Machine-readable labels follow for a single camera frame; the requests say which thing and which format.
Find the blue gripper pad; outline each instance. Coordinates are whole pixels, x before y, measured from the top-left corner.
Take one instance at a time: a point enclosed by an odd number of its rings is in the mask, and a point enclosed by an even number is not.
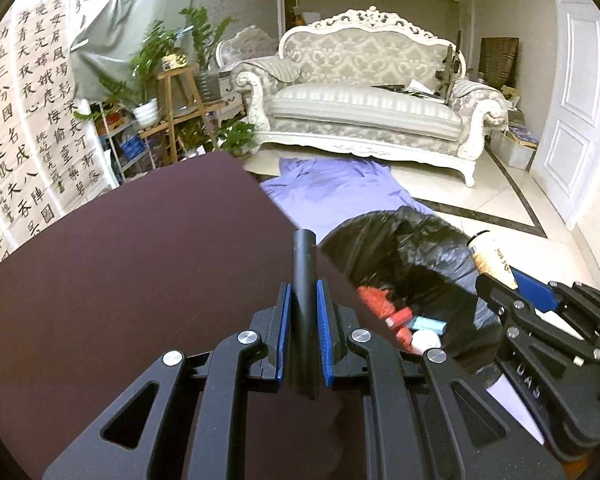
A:
[[[285,364],[285,348],[289,333],[289,309],[291,306],[291,285],[287,285],[285,289],[285,301],[282,309],[282,322],[280,322],[280,334],[278,335],[278,371],[276,373],[276,381],[282,384],[282,368]]]
[[[331,345],[331,332],[329,330],[329,317],[327,315],[327,302],[324,297],[322,280],[318,280],[317,304],[318,304],[318,338],[320,339],[320,357],[322,358],[322,374],[328,387],[333,384],[333,350]]]
[[[511,267],[513,277],[518,282],[518,292],[540,312],[549,312],[558,308],[551,287],[539,282],[528,274]]]

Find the silver bolt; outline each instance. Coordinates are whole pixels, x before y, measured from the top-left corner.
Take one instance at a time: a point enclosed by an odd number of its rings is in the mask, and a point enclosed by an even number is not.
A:
[[[367,343],[371,341],[371,332],[364,328],[359,328],[351,332],[351,338],[358,343]]]
[[[432,363],[443,363],[446,361],[446,354],[440,348],[432,348],[427,352],[427,359]]]
[[[182,361],[183,357],[184,356],[181,352],[178,352],[177,350],[171,350],[162,356],[162,362],[167,366],[175,366]]]
[[[244,332],[240,332],[238,334],[238,341],[240,341],[243,345],[250,345],[251,343],[255,343],[258,340],[258,333],[253,330],[245,330]]]

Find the blue container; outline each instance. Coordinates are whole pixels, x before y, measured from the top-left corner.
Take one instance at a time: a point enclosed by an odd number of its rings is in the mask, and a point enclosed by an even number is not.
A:
[[[144,143],[140,139],[140,136],[134,135],[129,140],[122,142],[120,149],[125,154],[126,160],[133,160],[136,156],[144,152]]]

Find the black plastic bag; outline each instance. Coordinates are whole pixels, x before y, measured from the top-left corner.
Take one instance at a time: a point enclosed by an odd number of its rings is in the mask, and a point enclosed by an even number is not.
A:
[[[484,367],[480,376],[491,383],[500,375],[491,363],[502,326],[476,295],[467,241],[442,218],[404,206],[347,220],[320,248],[355,286],[388,288],[396,309],[446,321],[443,349],[471,373]]]

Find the purple sheet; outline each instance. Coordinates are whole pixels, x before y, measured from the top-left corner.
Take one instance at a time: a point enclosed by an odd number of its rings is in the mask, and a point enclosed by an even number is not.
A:
[[[345,220],[370,211],[407,205],[433,214],[372,160],[281,158],[280,173],[262,189],[294,224],[311,229],[318,243]]]

